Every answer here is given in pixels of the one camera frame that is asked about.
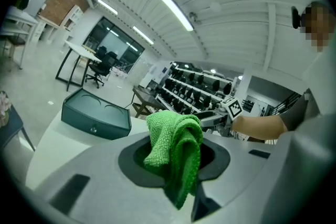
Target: desk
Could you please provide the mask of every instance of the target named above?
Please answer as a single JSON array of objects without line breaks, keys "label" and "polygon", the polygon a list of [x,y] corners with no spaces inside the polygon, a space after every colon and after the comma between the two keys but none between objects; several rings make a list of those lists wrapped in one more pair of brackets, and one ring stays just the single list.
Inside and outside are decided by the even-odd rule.
[{"label": "desk", "polygon": [[37,20],[34,19],[32,16],[30,16],[28,13],[22,10],[19,10],[18,8],[14,6],[11,6],[8,9],[5,19],[14,20],[14,21],[17,21],[18,23],[26,24],[30,27],[30,30],[26,31],[20,28],[17,24],[13,24],[11,22],[4,22],[1,32],[0,32],[0,34],[4,36],[13,36],[13,35],[20,35],[20,34],[27,35],[26,43],[24,45],[24,49],[21,55],[21,60],[20,60],[20,63],[18,63],[20,69],[22,69],[23,62],[24,62],[24,55],[31,41],[32,34],[34,31],[34,26],[37,24]]},{"label": "desk", "polygon": [[[132,101],[129,105],[132,105],[135,109],[135,111],[137,112],[136,114],[136,118],[139,115],[145,115],[148,116],[151,114],[151,112],[146,108],[146,106],[151,106],[153,108],[156,109],[162,109],[165,110],[165,107],[157,100],[154,98],[154,96],[148,94],[146,92],[147,90],[145,88],[142,87],[134,87],[133,88],[133,97],[132,97]],[[134,100],[134,96],[137,96],[141,102],[141,104],[137,104],[137,103],[133,103]]]},{"label": "desk", "polygon": [[[148,132],[146,121],[131,117],[132,129],[129,135]],[[40,183],[62,165],[89,147],[105,143],[106,140],[61,121],[61,111],[44,132],[30,161],[26,186],[35,190]]]},{"label": "desk", "polygon": [[[94,56],[94,54],[92,54],[88,50],[84,49],[82,46],[75,45],[75,44],[73,44],[71,42],[68,42],[66,40],[65,40],[65,43],[70,47],[70,49],[69,49],[67,55],[64,57],[64,60],[61,64],[61,66],[59,67],[55,79],[58,79],[62,82],[65,82],[67,84],[67,91],[68,91],[70,84],[76,85],[76,86],[79,86],[79,87],[83,87],[85,75],[86,75],[86,72],[88,71],[90,61],[101,62],[101,60],[99,60],[96,56]],[[62,70],[62,67],[63,67],[64,63],[66,62],[66,60],[68,59],[68,57],[69,57],[69,55],[72,51],[74,51],[79,56],[78,56],[78,58],[75,62],[75,65],[73,66],[73,69],[72,69],[69,80],[66,80],[66,79],[60,78],[59,74]],[[87,58],[88,62],[87,62],[86,67],[85,67],[85,71],[84,71],[84,74],[83,74],[83,77],[82,77],[82,82],[81,82],[81,84],[79,84],[79,83],[73,82],[71,79],[72,79],[72,75],[74,74],[75,68],[78,64],[78,61],[81,57]]]}]

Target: black sleeve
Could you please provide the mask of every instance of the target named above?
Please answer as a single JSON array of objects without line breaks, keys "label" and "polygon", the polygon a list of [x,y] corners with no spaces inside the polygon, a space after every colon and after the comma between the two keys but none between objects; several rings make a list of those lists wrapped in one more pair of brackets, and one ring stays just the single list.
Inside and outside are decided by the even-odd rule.
[{"label": "black sleeve", "polygon": [[294,131],[305,118],[304,114],[306,113],[308,100],[305,100],[304,94],[289,110],[279,115],[288,131]]}]

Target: white ceiling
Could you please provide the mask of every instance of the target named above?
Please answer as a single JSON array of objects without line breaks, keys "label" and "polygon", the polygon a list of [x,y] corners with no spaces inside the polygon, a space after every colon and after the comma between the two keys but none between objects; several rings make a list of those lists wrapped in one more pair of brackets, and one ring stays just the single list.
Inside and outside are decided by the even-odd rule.
[{"label": "white ceiling", "polygon": [[[186,16],[197,15],[193,32],[161,0],[103,1],[118,11],[121,23],[151,38],[153,46],[145,40],[142,45],[163,59],[239,72],[253,69],[255,76],[301,91],[302,73],[316,56],[291,26],[291,6],[301,12],[312,0],[174,0]],[[213,11],[211,3],[219,3],[221,10]]]}]

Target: person's arm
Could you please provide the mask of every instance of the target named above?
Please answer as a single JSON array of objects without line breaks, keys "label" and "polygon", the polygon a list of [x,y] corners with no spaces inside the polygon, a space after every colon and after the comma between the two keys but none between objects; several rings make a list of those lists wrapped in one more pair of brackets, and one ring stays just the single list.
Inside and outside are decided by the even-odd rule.
[{"label": "person's arm", "polygon": [[266,117],[239,116],[233,123],[231,130],[249,135],[260,140],[278,139],[280,134],[295,130],[303,121],[308,101],[305,94],[285,113]]},{"label": "person's arm", "polygon": [[266,117],[239,116],[233,121],[231,130],[260,140],[278,139],[280,134],[287,132],[287,128],[279,115]]}]

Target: floor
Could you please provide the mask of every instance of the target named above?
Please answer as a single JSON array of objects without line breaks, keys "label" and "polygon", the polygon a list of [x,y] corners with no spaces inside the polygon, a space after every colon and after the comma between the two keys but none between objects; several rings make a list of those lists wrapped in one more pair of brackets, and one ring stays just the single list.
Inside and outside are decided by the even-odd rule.
[{"label": "floor", "polygon": [[[19,60],[22,50],[15,51],[14,59]],[[27,51],[24,66],[19,70],[13,65],[10,71],[10,62],[5,56],[0,58],[0,89],[5,91],[15,109],[24,122],[24,127],[32,143],[37,146],[49,123],[61,110],[63,100],[69,94],[78,89],[70,86],[66,91],[66,85],[55,79],[57,70],[68,52],[67,46],[55,47],[44,42],[39,42],[36,47]],[[69,78],[77,55],[72,52],[64,65],[60,76]],[[73,80],[80,82],[85,64],[82,62],[75,69]],[[97,96],[125,107],[131,102],[133,92],[132,85],[126,79],[116,77],[113,73],[105,82],[104,87],[97,89],[92,81],[84,83],[84,89]],[[131,116],[136,112],[132,106]],[[25,181],[29,162],[33,151],[24,140],[22,134],[15,137],[6,146],[3,156],[6,159],[14,176],[22,183]]]}]

